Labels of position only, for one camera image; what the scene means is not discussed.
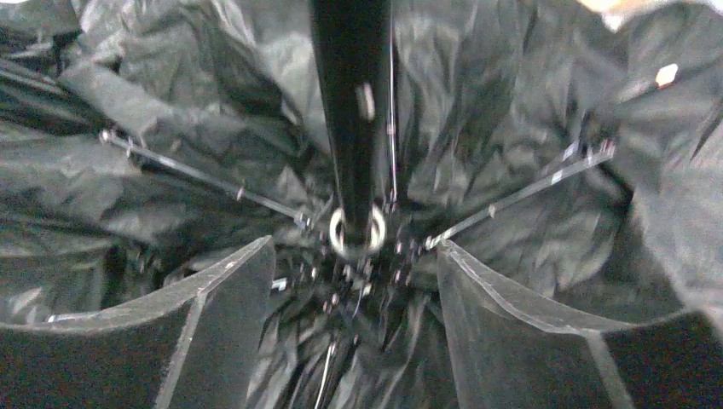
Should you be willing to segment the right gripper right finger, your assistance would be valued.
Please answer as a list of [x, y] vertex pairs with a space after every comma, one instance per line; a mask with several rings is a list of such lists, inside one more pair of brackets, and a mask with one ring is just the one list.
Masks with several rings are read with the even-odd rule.
[[437, 279], [463, 408], [719, 408], [722, 316], [683, 310], [634, 324], [544, 297], [456, 243]]

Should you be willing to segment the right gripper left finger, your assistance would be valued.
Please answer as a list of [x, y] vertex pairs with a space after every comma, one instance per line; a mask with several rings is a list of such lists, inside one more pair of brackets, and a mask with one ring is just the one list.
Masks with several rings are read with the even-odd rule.
[[144, 297], [1, 327], [4, 408], [240, 408], [275, 274], [262, 237]]

